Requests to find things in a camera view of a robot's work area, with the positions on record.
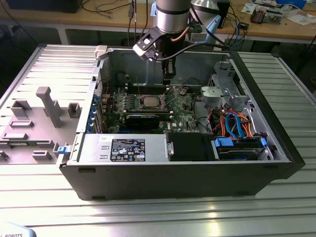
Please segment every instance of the blue cable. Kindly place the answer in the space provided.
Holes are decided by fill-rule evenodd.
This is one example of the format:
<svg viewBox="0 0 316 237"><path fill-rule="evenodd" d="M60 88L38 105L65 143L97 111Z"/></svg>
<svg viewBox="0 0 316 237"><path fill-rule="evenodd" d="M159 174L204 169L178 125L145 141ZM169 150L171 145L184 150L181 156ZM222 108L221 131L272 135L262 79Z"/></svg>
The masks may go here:
<svg viewBox="0 0 316 237"><path fill-rule="evenodd" d="M239 36L239 30L238 30L238 25L236 23L236 21L234 21L233 19L229 18L234 24L235 24L235 27L236 27L236 33L237 33L237 36L236 36L236 40L233 44L233 47L232 47L232 51L234 50L234 48L236 47L236 44L237 44L237 41L238 41L238 36Z"/></svg>
<svg viewBox="0 0 316 237"><path fill-rule="evenodd" d="M228 131L228 133L229 133L230 135L232 135L235 139L237 139L237 136L236 136L235 134L233 134L233 132L231 132L231 130L229 129L229 124L228 124L228 122L229 122L229 118L230 118L231 116L235 116L236 124L237 124L237 130L238 130L239 136L242 137L242 138L244 138L244 137L245 137L245 134L244 134L244 132L243 132L243 130L242 130L242 128L241 128L241 124L240 124L240 120L239 120L238 115L235 115L235 114L230 113L230 114L228 114L228 115L226 116L226 121L225 121L226 130Z"/></svg>

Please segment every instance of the wooden workbench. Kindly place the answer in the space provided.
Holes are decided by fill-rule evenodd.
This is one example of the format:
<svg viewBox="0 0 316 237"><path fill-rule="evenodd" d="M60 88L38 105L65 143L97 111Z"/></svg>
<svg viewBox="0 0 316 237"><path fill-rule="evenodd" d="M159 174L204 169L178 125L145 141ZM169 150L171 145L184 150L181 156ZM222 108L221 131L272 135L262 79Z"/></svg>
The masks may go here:
<svg viewBox="0 0 316 237"><path fill-rule="evenodd" d="M97 4L111 2L112 0L96 0ZM253 24L250 22L250 14L241 13L242 5L247 0L232 0L232 7L235 9L236 15L241 21L249 24L246 39L250 40L270 40L284 42L301 42L308 43L316 34L316 24L308 24L301 26L288 19L282 19L281 24L263 23ZM127 4L128 0L119 0L114 4L110 4L102 9L114 8L123 4ZM112 19L95 12L89 12L82 8L77 13L61 13L33 10L11 10L5 3L10 14L19 21L20 24L36 27L52 27L59 32L62 43L68 43L66 29L83 29L83 30L101 30L101 31L123 31L126 32L128 26L128 6L124 6L113 10ZM95 10L93 1L89 1L86 8ZM305 10L316 11L316 6L307 4ZM144 3L137 4L137 31L140 32L146 23L146 5ZM15 24L11 18L0 7L0 24ZM153 17L149 17L148 28L153 24ZM216 32L221 35L220 38L228 37L234 33L234 29L230 22L226 20L222 29Z"/></svg>

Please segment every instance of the table leg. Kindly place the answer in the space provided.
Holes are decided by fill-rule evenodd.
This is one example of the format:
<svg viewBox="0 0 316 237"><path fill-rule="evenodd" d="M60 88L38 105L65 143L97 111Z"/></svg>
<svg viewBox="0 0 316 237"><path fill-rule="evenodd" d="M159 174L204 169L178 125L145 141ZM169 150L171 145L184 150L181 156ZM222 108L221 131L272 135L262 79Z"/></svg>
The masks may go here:
<svg viewBox="0 0 316 237"><path fill-rule="evenodd" d="M61 44L70 44L65 28L57 28Z"/></svg>

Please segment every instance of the power supply label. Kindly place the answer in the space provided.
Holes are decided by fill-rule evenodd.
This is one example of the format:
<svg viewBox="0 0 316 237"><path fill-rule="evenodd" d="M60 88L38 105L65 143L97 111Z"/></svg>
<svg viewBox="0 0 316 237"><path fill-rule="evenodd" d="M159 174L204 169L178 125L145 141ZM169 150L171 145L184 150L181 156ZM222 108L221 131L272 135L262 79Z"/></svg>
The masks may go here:
<svg viewBox="0 0 316 237"><path fill-rule="evenodd" d="M145 161L145 139L113 139L111 161Z"/></svg>

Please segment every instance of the metal slotted table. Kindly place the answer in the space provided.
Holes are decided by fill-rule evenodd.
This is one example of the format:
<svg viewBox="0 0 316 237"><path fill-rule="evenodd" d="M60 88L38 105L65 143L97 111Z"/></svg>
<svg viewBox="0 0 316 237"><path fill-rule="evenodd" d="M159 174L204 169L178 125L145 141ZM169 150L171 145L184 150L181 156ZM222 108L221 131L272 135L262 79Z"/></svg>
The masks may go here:
<svg viewBox="0 0 316 237"><path fill-rule="evenodd" d="M14 95L20 93L18 98L29 99L29 93L23 91L35 92L39 85L55 85L58 93L54 99L59 104L68 100L81 103L86 89L81 87L87 87L85 77L91 77L96 65L94 49L60 45L38 48L1 99L1 119L11 116L7 107L17 97ZM68 55L67 62L62 61L62 55ZM314 237L315 99L281 59L270 54L239 55L307 164L291 178L272 182L255 197L83 201L54 164L0 165L0 217L31 227L38 237L83 237L92 233L112 237ZM59 79L40 74L58 63L63 67L51 73L62 72ZM77 78L67 78L67 72ZM82 91L71 91L65 98L61 88L72 85L80 85L72 88Z"/></svg>

